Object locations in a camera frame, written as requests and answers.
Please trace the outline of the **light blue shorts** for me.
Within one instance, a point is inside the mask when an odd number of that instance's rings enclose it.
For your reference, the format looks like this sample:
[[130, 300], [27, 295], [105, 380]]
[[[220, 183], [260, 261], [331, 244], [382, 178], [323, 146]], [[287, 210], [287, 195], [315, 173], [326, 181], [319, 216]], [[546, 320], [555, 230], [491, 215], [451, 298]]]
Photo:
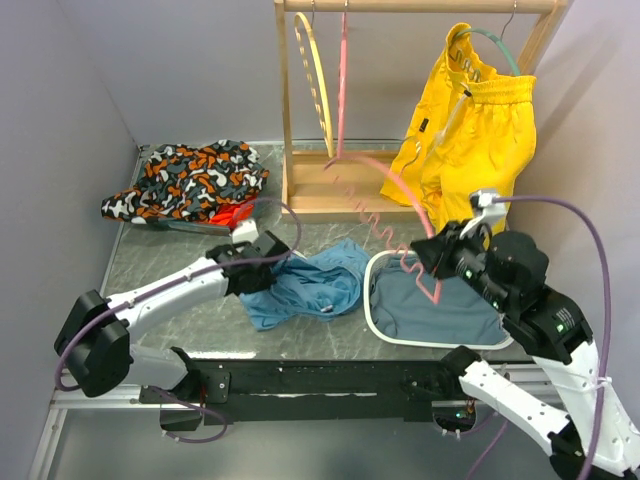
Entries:
[[361, 306], [370, 260], [350, 238], [310, 257], [294, 254], [272, 267], [273, 285], [243, 294], [240, 301], [258, 331], [274, 329], [300, 315], [329, 322]]

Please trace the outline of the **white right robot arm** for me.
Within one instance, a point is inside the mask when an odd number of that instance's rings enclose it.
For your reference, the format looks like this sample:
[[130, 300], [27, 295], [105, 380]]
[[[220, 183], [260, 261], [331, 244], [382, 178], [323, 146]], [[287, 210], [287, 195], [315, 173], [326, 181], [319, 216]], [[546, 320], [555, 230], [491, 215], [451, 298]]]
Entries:
[[548, 456], [561, 479], [633, 479], [639, 432], [610, 381], [599, 375], [599, 351], [578, 305], [546, 283], [549, 259], [527, 234], [463, 236], [453, 222], [411, 247], [438, 280], [458, 278], [502, 316], [509, 336], [547, 375], [564, 407], [555, 408], [504, 378], [479, 354], [458, 346], [443, 359], [440, 391], [481, 400], [519, 427]]

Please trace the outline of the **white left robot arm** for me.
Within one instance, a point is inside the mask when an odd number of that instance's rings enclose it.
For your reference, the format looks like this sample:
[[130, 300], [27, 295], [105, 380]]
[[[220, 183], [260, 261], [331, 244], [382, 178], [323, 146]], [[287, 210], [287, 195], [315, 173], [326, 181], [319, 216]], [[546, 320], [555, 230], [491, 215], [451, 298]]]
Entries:
[[109, 298], [80, 295], [59, 332], [54, 350], [85, 396], [102, 396], [122, 383], [156, 387], [174, 400], [199, 396], [198, 366], [179, 347], [138, 345], [153, 327], [203, 302], [253, 294], [275, 283], [273, 265], [289, 247], [270, 231], [253, 241], [216, 246], [191, 265], [158, 281]]

